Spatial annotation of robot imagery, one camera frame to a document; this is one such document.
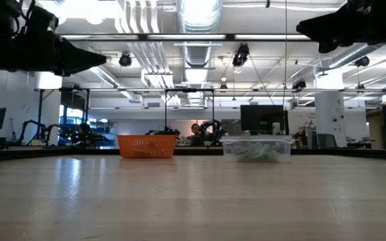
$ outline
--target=orange basket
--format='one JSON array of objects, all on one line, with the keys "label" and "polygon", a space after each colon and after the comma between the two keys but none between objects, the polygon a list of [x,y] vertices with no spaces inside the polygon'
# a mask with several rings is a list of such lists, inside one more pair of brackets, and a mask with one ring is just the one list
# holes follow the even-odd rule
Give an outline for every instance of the orange basket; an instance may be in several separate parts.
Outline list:
[{"label": "orange basket", "polygon": [[177,136],[118,135],[117,139],[124,158],[172,158]]}]

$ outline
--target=clear plastic container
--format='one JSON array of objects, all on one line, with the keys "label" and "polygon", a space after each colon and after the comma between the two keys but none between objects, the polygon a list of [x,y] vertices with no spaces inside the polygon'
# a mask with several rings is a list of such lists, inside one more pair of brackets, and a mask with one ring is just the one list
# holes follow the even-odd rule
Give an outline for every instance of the clear plastic container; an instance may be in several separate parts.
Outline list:
[{"label": "clear plastic container", "polygon": [[291,136],[223,137],[224,155],[238,162],[290,162]]}]

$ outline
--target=table surface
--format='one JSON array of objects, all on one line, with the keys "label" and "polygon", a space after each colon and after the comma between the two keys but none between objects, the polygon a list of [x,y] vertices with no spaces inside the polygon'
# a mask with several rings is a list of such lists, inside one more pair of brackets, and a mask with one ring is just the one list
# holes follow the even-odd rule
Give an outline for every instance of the table surface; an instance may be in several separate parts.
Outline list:
[{"label": "table surface", "polygon": [[0,240],[386,241],[386,161],[2,161]]}]

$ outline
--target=plastic bin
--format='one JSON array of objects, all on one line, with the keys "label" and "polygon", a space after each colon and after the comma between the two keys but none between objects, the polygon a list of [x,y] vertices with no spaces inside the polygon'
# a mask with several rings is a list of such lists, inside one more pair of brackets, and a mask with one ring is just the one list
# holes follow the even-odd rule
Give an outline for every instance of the plastic bin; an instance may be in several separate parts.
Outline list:
[{"label": "plastic bin", "polygon": [[223,137],[224,155],[238,162],[290,162],[291,136]]},{"label": "plastic bin", "polygon": [[177,136],[117,135],[124,158],[172,158]]}]

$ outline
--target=person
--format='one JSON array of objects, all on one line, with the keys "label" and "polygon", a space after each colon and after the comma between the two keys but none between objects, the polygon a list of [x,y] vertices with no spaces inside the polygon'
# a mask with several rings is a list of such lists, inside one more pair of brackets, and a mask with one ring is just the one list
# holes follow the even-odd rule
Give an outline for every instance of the person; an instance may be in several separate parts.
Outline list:
[{"label": "person", "polygon": [[191,147],[203,147],[205,146],[205,140],[200,136],[200,126],[196,123],[192,125],[193,135],[187,137],[186,139],[191,141]]}]

